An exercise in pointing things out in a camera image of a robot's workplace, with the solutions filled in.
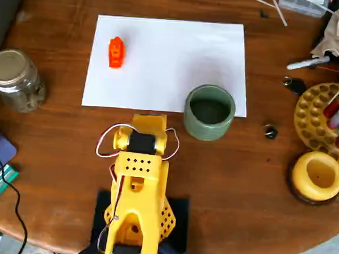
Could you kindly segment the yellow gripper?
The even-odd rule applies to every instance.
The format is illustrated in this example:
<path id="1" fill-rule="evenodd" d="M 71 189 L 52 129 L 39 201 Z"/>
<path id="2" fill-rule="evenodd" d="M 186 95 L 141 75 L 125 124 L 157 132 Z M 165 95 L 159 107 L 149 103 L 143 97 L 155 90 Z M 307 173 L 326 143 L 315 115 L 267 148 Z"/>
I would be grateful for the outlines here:
<path id="1" fill-rule="evenodd" d="M 135 114 L 132 125 L 138 132 L 165 132 L 167 127 L 166 115 Z"/>

